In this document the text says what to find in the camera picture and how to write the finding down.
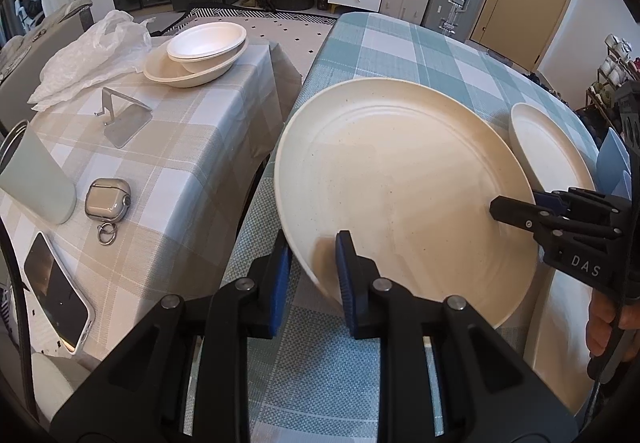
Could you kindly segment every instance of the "plaid tablecloth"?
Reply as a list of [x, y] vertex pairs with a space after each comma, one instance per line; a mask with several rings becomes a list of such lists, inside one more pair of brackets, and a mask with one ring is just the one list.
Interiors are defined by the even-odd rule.
[[[488, 55], [380, 14], [352, 13], [338, 20], [293, 112], [325, 87], [368, 76], [410, 80], [441, 91], [476, 112], [505, 140], [511, 106], [516, 102], [535, 105], [574, 141], [593, 173], [597, 154], [593, 140], [559, 100]], [[223, 282], [244, 276], [251, 261], [269, 253], [279, 228], [272, 156]], [[524, 346], [526, 317], [516, 314], [500, 329], [519, 350]], [[251, 339], [248, 351], [253, 442], [375, 441], [378, 343], [349, 337], [340, 314], [322, 298], [297, 261], [291, 269], [279, 335], [273, 341]]]
[[[274, 147], [300, 80], [279, 45], [254, 38], [224, 76], [204, 86], [177, 89], [143, 74], [108, 81], [153, 109], [122, 149], [104, 137], [104, 117], [94, 116], [101, 86], [34, 117], [38, 136], [76, 184], [76, 209], [63, 225], [49, 225], [2, 192], [0, 214], [21, 268], [43, 231], [94, 307], [86, 354], [104, 358], [166, 293], [194, 298], [217, 289], [255, 171]], [[128, 105], [117, 97], [113, 103], [116, 114]], [[111, 246], [98, 244], [98, 223], [84, 214], [97, 178], [131, 186], [132, 206]], [[63, 355], [36, 299], [26, 296], [34, 349]]]

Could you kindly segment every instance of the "metal phone stand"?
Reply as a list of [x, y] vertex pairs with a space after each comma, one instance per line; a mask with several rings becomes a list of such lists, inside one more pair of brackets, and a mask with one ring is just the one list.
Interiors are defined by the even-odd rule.
[[[131, 105], [122, 110], [118, 116], [113, 113], [113, 96], [131, 102]], [[151, 108], [146, 104], [109, 88], [102, 88], [102, 110], [95, 113], [95, 116], [103, 115], [105, 110], [109, 112], [110, 119], [104, 123], [104, 136], [117, 149], [126, 146], [152, 116]]]

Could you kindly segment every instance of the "white plate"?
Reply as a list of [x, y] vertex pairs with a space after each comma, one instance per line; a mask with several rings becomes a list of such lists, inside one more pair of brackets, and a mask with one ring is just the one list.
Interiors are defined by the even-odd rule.
[[[524, 103], [514, 105], [509, 138], [533, 188], [594, 190], [580, 152], [542, 111]], [[529, 325], [524, 359], [575, 414], [593, 385], [587, 376], [589, 350], [584, 339], [591, 288], [545, 267], [548, 276]]]
[[276, 153], [282, 228], [300, 264], [340, 304], [335, 234], [415, 295], [464, 296], [500, 325], [526, 294], [538, 248], [494, 221], [497, 195], [532, 201], [500, 137], [465, 106], [418, 84], [357, 79], [291, 118]]
[[593, 387], [587, 375], [589, 350], [585, 343], [591, 288], [561, 271], [547, 270], [529, 326], [524, 360], [567, 409], [577, 414]]
[[595, 190], [578, 149], [542, 111], [523, 102], [515, 104], [511, 108], [509, 140], [534, 190]]
[[176, 62], [197, 62], [240, 46], [246, 30], [234, 22], [207, 22], [179, 33], [169, 41], [167, 53]]
[[145, 77], [151, 81], [176, 88], [192, 88], [206, 84], [226, 73], [247, 48], [245, 42], [239, 50], [220, 55], [220, 63], [199, 73], [190, 73], [182, 64], [174, 62], [166, 52], [167, 43], [152, 50], [145, 60]]

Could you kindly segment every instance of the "smartphone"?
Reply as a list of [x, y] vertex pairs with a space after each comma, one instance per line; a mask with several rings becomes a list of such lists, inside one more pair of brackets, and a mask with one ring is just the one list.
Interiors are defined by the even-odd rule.
[[38, 232], [24, 261], [31, 291], [66, 349], [74, 355], [94, 322], [94, 309], [76, 287], [51, 243]]

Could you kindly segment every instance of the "white bowl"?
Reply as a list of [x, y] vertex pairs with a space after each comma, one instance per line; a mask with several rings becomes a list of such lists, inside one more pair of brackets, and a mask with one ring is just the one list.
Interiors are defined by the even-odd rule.
[[189, 73], [200, 73], [202, 71], [207, 71], [211, 68], [219, 66], [233, 57], [236, 53], [238, 53], [242, 48], [244, 48], [246, 41], [244, 41], [240, 46], [236, 46], [231, 51], [227, 51], [226, 53], [222, 53], [220, 55], [216, 55], [215, 57], [207, 58], [204, 60], [199, 60], [197, 62], [184, 62], [181, 61], [180, 64], [189, 72]]
[[231, 51], [245, 39], [246, 30], [239, 24], [208, 22], [176, 35], [166, 52], [176, 62], [198, 62]]
[[192, 88], [206, 84], [226, 73], [246, 50], [245, 42], [231, 58], [199, 73], [188, 72], [182, 64], [174, 62], [166, 52], [167, 42], [147, 55], [145, 60], [145, 77], [151, 81], [167, 84], [175, 88]]

